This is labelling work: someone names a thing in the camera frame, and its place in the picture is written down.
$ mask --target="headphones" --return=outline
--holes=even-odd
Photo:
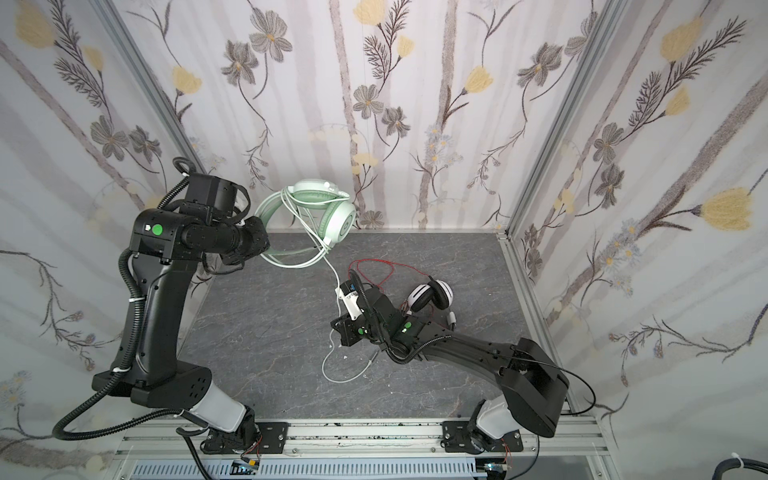
[[[445,310],[453,303],[453,290],[446,282],[435,280],[429,276],[429,282],[417,286],[408,295],[408,308],[418,312],[432,302],[438,309]]]
[[[262,253],[262,257],[273,265],[285,268],[304,268],[319,262],[349,233],[355,223],[355,206],[349,199],[349,194],[339,190],[336,184],[319,179],[306,179],[294,185],[285,187],[264,199],[253,214],[266,226],[277,210],[284,206],[304,226],[307,234],[315,243],[314,247],[302,250],[281,251],[273,248]],[[315,223],[310,210],[324,210],[319,224]],[[295,255],[318,250],[311,260],[297,265],[285,264],[274,257]]]

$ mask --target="wall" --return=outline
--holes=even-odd
[[[628,480],[766,458],[766,24],[763,2],[631,2],[514,233]]]
[[[116,4],[216,174],[256,199],[332,180],[358,228],[469,229],[506,226],[603,2]]]
[[[177,152],[87,2],[3,2],[0,26],[0,477],[100,478],[119,435],[51,429],[117,352],[118,255],[136,214],[180,180]],[[105,399],[70,428],[141,411]]]

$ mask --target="black ear cushion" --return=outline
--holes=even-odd
[[[434,303],[436,307],[438,307],[440,310],[445,310],[451,306],[448,299],[448,294],[445,292],[445,290],[442,289],[442,286],[437,283],[437,280],[429,277],[429,282],[427,285],[431,287],[430,291],[432,292],[432,303]]]
[[[417,298],[416,301],[411,305],[411,311],[418,312],[427,306],[427,303],[429,303],[429,301],[432,300],[432,297],[434,296],[434,293],[432,293],[434,290],[434,288],[428,288],[424,291],[424,293],[419,295],[419,298]]]

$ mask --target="ear cushion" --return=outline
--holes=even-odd
[[[432,277],[429,277],[429,283],[427,283],[427,285],[432,288],[432,303],[434,303],[436,307],[438,307],[440,310],[445,310],[451,306],[453,301],[453,292],[447,283],[443,282],[442,280],[435,280]]]
[[[333,217],[333,213],[339,209],[339,206],[342,204],[342,202],[333,202],[332,204],[327,204],[324,207],[326,208],[326,212],[323,214],[323,218],[320,219],[320,225],[317,227],[317,235],[325,239],[326,237],[326,228],[328,228],[328,222],[330,222],[331,217]]]
[[[431,288],[429,285],[422,284],[417,286],[410,295],[408,295],[408,307],[411,309],[412,312],[418,312],[425,306],[427,306],[427,303],[432,299],[432,296],[434,293],[432,293],[433,288]]]
[[[317,202],[324,202],[326,200],[334,200],[336,198],[339,198],[339,195],[332,194],[330,192],[324,192],[321,190],[300,190],[293,195],[293,198],[297,199],[299,202],[310,202],[310,203],[317,203]],[[324,210],[329,205],[336,205],[338,202],[333,202],[331,204],[323,204],[323,205],[305,205],[305,204],[299,204],[301,207],[309,208],[311,210]]]

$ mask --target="black and white headphones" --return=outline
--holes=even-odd
[[[429,276],[429,282],[417,286],[408,295],[408,310],[418,312],[432,302],[440,310],[445,310],[453,303],[453,290],[446,282]]]

